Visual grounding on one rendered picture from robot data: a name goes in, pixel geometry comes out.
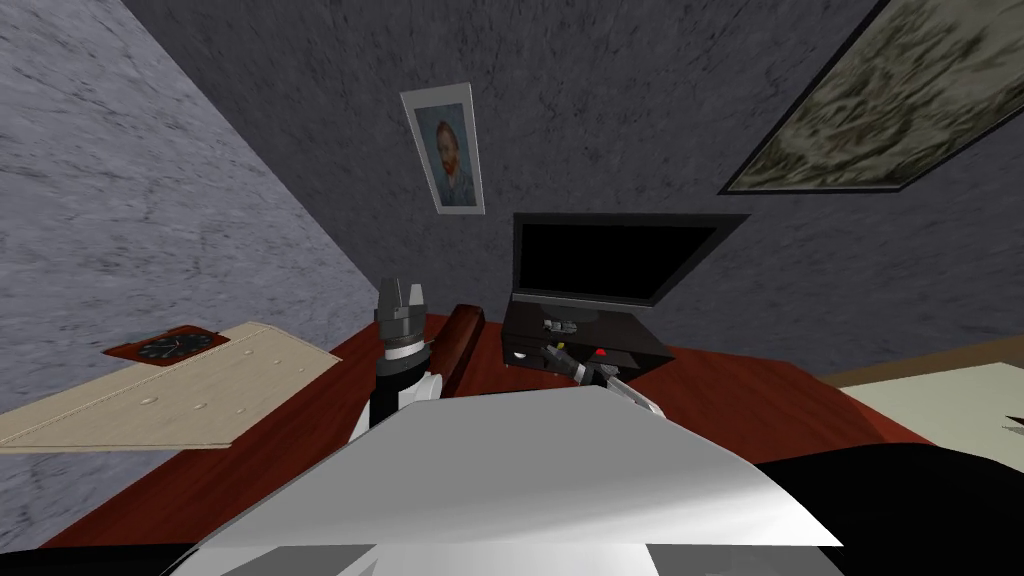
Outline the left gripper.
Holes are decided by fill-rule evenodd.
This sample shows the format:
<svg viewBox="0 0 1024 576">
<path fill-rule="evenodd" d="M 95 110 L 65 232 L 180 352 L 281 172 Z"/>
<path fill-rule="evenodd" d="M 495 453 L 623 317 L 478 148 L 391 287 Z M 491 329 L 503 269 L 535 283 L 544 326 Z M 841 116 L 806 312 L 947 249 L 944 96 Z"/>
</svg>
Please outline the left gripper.
<svg viewBox="0 0 1024 576">
<path fill-rule="evenodd" d="M 378 289 L 375 321 L 385 354 L 416 354 L 425 346 L 426 307 L 419 283 L 410 285 L 406 306 L 399 280 L 383 278 Z"/>
</svg>

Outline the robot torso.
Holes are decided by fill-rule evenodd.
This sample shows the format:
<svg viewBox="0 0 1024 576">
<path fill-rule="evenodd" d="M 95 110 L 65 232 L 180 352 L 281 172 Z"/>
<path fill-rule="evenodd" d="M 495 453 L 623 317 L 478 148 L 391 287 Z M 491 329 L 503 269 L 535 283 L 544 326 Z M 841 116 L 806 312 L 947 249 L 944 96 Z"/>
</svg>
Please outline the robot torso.
<svg viewBox="0 0 1024 576">
<path fill-rule="evenodd" d="M 757 466 L 600 387 L 419 401 L 205 538 L 169 576 L 365 545 L 339 576 L 658 576 L 652 544 L 834 546 Z"/>
</svg>

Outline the pale wooden cupboard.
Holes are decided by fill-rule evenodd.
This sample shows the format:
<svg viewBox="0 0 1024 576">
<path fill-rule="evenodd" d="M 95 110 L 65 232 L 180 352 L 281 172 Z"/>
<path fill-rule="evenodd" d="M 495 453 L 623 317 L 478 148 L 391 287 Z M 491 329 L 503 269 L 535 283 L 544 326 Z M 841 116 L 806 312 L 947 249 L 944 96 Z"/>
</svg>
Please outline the pale wooden cupboard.
<svg viewBox="0 0 1024 576">
<path fill-rule="evenodd" d="M 228 447 L 339 358 L 247 322 L 168 367 L 135 364 L 0 415 L 0 454 Z"/>
</svg>

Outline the white-framed portrait picture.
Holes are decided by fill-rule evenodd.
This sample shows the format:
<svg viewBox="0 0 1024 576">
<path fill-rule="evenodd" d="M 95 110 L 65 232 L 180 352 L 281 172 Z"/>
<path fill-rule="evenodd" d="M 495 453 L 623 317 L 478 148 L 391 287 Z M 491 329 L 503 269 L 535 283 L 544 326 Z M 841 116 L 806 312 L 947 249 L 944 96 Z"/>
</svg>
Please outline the white-framed portrait picture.
<svg viewBox="0 0 1024 576">
<path fill-rule="evenodd" d="M 440 215 L 483 215 L 485 203 L 470 83 L 400 93 Z"/>
</svg>

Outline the black television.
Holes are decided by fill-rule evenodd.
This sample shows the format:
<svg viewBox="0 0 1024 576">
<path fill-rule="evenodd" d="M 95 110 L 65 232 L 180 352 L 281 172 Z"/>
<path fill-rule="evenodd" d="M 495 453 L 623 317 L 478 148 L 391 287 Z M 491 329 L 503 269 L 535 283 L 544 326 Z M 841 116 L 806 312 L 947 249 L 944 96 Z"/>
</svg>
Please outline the black television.
<svg viewBox="0 0 1024 576">
<path fill-rule="evenodd" d="M 652 308 L 746 219 L 745 214 L 516 213 L 511 297 L 579 308 Z"/>
</svg>

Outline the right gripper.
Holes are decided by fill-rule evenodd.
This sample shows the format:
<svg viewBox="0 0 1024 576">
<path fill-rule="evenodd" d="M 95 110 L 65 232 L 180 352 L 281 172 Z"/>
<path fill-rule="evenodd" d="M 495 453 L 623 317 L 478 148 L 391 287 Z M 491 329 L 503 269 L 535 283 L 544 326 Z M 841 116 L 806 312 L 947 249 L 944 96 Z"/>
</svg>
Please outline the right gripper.
<svg viewBox="0 0 1024 576">
<path fill-rule="evenodd" d="M 598 380 L 594 380 L 595 371 L 592 367 L 574 360 L 564 349 L 548 344 L 545 346 L 545 356 L 557 372 L 567 375 L 578 384 L 599 383 Z"/>
</svg>

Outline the large black-framed painting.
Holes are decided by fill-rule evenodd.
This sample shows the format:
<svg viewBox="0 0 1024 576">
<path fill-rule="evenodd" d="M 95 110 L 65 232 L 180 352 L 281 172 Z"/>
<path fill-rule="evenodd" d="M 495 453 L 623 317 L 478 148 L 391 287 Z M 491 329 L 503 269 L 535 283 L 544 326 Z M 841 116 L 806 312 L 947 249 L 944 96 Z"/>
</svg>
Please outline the large black-framed painting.
<svg viewBox="0 0 1024 576">
<path fill-rule="evenodd" d="M 879 0 L 725 192 L 896 192 L 1022 112 L 1024 0 Z"/>
</svg>

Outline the red-brown wooden desk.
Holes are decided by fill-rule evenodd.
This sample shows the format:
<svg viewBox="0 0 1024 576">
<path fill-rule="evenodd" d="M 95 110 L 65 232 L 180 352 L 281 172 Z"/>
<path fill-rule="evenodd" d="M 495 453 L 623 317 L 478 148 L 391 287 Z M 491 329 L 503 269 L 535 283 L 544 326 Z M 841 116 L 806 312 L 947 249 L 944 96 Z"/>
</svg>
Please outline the red-brown wooden desk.
<svg viewBox="0 0 1024 576">
<path fill-rule="evenodd" d="M 462 397 L 563 388 L 568 378 L 501 362 L 480 308 L 430 315 L 432 368 Z M 334 349 L 339 363 L 226 449 L 180 453 L 49 541 L 50 547 L 196 543 L 340 449 L 373 385 L 374 325 Z M 918 436 L 785 362 L 677 348 L 635 388 L 674 422 L 754 462 Z"/>
</svg>

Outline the red-brown square wall clock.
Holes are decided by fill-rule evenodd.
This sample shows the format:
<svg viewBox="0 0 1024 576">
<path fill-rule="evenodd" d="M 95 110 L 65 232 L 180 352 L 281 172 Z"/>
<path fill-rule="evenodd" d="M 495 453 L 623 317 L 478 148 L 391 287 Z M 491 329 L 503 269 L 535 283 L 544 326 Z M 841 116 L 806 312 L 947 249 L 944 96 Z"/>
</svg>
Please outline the red-brown square wall clock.
<svg viewBox="0 0 1024 576">
<path fill-rule="evenodd" d="M 183 325 L 165 333 L 103 351 L 103 355 L 158 367 L 169 367 L 225 344 L 230 339 L 198 326 Z"/>
</svg>

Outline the dark brown wooden block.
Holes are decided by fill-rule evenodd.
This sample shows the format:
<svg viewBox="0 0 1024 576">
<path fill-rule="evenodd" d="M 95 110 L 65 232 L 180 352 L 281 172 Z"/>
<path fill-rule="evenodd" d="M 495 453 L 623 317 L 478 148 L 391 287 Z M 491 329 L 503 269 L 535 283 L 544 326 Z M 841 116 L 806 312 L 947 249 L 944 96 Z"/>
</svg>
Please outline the dark brown wooden block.
<svg viewBox="0 0 1024 576">
<path fill-rule="evenodd" d="M 455 397 L 484 325 L 482 308 L 459 304 L 434 338 L 430 369 L 441 376 L 440 398 Z"/>
</svg>

